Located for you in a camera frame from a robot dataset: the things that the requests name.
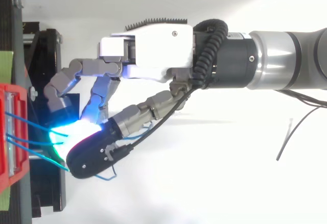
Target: screw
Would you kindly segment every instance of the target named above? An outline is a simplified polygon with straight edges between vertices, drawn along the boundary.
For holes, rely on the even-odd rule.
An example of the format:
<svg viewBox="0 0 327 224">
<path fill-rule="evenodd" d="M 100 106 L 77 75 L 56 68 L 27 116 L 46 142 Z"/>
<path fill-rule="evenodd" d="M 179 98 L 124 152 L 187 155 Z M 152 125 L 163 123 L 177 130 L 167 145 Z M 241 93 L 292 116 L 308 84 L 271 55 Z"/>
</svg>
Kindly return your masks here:
<svg viewBox="0 0 327 224">
<path fill-rule="evenodd" d="M 12 3 L 18 9 L 22 9 L 25 6 L 25 0 L 13 0 Z"/>
<path fill-rule="evenodd" d="M 30 99 L 32 101 L 35 101 L 36 97 L 38 96 L 38 92 L 35 90 L 35 88 L 32 86 L 30 87 Z"/>
<path fill-rule="evenodd" d="M 62 44 L 63 43 L 62 35 L 57 35 L 57 43 L 58 44 Z"/>
</svg>

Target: glowing led light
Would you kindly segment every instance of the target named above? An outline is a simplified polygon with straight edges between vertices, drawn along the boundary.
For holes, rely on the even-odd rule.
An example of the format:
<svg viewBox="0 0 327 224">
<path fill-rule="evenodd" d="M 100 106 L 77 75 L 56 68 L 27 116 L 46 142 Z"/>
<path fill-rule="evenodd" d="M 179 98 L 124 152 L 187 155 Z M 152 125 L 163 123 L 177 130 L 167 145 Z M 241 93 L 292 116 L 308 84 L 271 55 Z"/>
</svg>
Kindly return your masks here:
<svg viewBox="0 0 327 224">
<path fill-rule="evenodd" d="M 59 157 L 66 161 L 69 151 L 76 144 L 84 140 L 86 137 L 100 131 L 101 127 L 97 124 L 90 123 L 87 120 L 78 120 L 68 125 L 53 128 L 52 130 L 68 135 L 68 137 L 63 137 L 49 132 L 49 137 L 52 143 L 64 142 L 62 145 L 54 145 L 53 147 Z"/>
</svg>

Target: black cable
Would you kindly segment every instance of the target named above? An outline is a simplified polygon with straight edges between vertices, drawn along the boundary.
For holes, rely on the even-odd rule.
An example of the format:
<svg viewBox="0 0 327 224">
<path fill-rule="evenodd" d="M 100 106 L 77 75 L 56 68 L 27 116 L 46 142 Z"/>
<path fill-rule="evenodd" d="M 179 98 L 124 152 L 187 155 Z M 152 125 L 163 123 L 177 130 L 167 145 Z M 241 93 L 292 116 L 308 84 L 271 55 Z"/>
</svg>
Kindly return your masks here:
<svg viewBox="0 0 327 224">
<path fill-rule="evenodd" d="M 277 158 L 276 160 L 278 161 L 280 158 L 281 158 L 281 155 L 288 143 L 288 141 L 290 140 L 290 138 L 292 137 L 292 135 L 294 134 L 294 132 L 296 131 L 296 129 L 300 126 L 300 124 L 311 114 L 313 113 L 315 110 L 318 110 L 320 107 L 317 107 L 317 108 L 314 108 L 312 111 L 310 111 L 308 114 L 306 114 L 302 119 L 301 121 L 299 121 L 299 123 L 294 127 L 294 129 L 292 130 L 292 132 L 289 134 L 289 136 L 287 136 L 287 138 L 285 139 L 282 147 L 281 147 L 281 150 L 279 151 L 278 155 L 277 155 Z"/>
<path fill-rule="evenodd" d="M 186 100 L 188 98 L 188 96 L 190 96 L 191 93 L 193 93 L 195 90 L 196 90 L 195 88 L 192 88 L 186 94 L 184 94 L 183 97 L 180 98 L 177 101 L 177 103 L 173 106 L 173 108 L 152 129 L 150 129 L 147 132 L 145 132 L 145 134 L 141 138 L 139 138 L 137 141 L 135 141 L 132 144 L 132 148 L 134 148 L 135 146 L 139 145 L 143 140 L 145 140 L 153 132 L 155 132 L 160 126 L 162 126 L 162 124 L 175 112 L 175 110 L 178 109 L 178 107 L 183 103 L 183 101 Z"/>
<path fill-rule="evenodd" d="M 202 21 L 193 27 L 193 31 L 206 32 L 208 28 L 213 29 L 213 33 L 208 38 L 208 41 L 197 58 L 193 68 L 192 84 L 195 88 L 205 87 L 207 75 L 211 74 L 209 73 L 209 70 L 212 68 L 217 52 L 228 34 L 227 24 L 219 19 L 208 19 Z"/>
<path fill-rule="evenodd" d="M 325 101 L 317 100 L 317 99 L 312 98 L 310 96 L 306 96 L 304 94 L 294 92 L 294 91 L 291 91 L 291 90 L 276 90 L 276 91 L 281 93 L 281 94 L 290 96 L 292 98 L 296 98 L 296 99 L 298 99 L 299 101 L 301 101 L 302 103 L 304 103 L 306 105 L 313 106 L 313 107 L 327 108 L 327 102 L 325 102 Z"/>
</svg>

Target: ridged cover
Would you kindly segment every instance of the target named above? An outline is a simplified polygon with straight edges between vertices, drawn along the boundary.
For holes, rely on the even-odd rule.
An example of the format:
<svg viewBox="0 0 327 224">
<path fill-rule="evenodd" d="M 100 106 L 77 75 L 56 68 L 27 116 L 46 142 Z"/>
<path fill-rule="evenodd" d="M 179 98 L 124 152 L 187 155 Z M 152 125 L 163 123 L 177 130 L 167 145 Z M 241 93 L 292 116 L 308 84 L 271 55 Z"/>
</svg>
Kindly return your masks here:
<svg viewBox="0 0 327 224">
<path fill-rule="evenodd" d="M 125 30 L 130 31 L 130 30 L 134 30 L 136 28 L 142 27 L 142 26 L 151 25 L 151 24 L 162 24 L 162 23 L 187 24 L 188 20 L 187 19 L 177 19 L 177 18 L 149 18 L 149 19 L 143 20 L 141 22 L 126 26 Z"/>
</svg>

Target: silver arm joint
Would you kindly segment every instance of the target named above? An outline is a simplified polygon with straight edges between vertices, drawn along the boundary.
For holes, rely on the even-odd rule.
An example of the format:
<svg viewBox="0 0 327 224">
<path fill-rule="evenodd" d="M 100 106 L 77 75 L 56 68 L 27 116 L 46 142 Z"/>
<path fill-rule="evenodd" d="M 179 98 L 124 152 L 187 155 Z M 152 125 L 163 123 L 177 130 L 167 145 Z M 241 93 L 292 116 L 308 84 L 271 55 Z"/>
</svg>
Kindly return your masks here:
<svg viewBox="0 0 327 224">
<path fill-rule="evenodd" d="M 124 137 L 139 131 L 145 123 L 163 118 L 187 92 L 187 83 L 173 85 L 172 91 L 162 91 L 145 102 L 130 105 L 113 116 Z"/>
</svg>

